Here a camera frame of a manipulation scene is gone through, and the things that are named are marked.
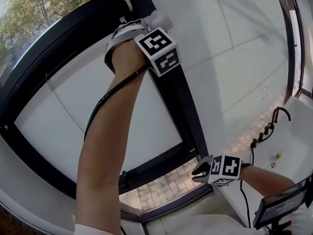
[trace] wire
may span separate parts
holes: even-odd
[[[124,235],[127,235],[122,226],[121,226],[121,231]]]
[[[100,108],[108,101],[108,99],[114,95],[116,92],[118,92],[120,89],[122,89],[125,85],[127,85],[129,82],[133,81],[136,77],[140,76],[146,69],[149,68],[149,65],[142,66],[139,70],[135,71],[130,76],[126,77],[123,81],[121,81],[119,84],[117,84],[115,87],[113,87],[111,90],[109,90],[97,103],[96,107],[93,109],[92,114],[90,116],[88,125],[86,127],[84,140],[86,138],[87,132],[89,130],[89,127],[96,116],[97,112],[100,110]]]
[[[246,202],[246,212],[247,212],[247,216],[248,216],[248,223],[249,223],[249,228],[251,228],[251,223],[250,223],[250,210],[249,210],[249,205],[248,205],[248,201],[246,199],[246,194],[243,190],[243,181],[240,180],[240,191],[242,192],[244,198],[245,198],[245,202]]]

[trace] white wall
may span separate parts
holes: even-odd
[[[173,20],[209,153],[220,152],[257,119],[288,76],[278,0],[153,0]]]

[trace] window frame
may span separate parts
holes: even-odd
[[[79,53],[113,33],[120,25],[120,17],[132,21],[144,18],[155,10],[151,0],[130,1],[132,11],[124,0],[91,0],[75,9],[33,44],[9,74],[3,87],[0,87],[0,134],[30,169],[73,199],[76,197],[76,184],[51,165],[27,141],[14,122],[48,79]],[[101,24],[103,18],[110,18],[111,23]],[[196,156],[208,155],[196,106],[182,67],[179,65],[160,78],[153,72],[149,72],[149,75],[182,142],[130,170],[127,177],[121,175],[120,194],[155,180]],[[136,214],[133,208],[122,205],[125,210],[121,210],[121,216],[130,221],[143,222],[145,217],[152,219],[165,215],[212,191],[210,185],[200,186],[177,201],[148,211],[149,214]]]

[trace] faucet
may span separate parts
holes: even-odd
[[[279,110],[282,110],[283,112],[285,112],[287,114],[287,116],[288,116],[288,120],[291,121],[290,114],[289,114],[289,112],[285,108],[283,108],[283,107],[276,107],[276,109],[273,111],[272,122],[270,123],[271,125],[274,125],[274,123],[277,123]]]

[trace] foliage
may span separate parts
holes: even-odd
[[[0,77],[54,22],[89,0],[0,0]]]

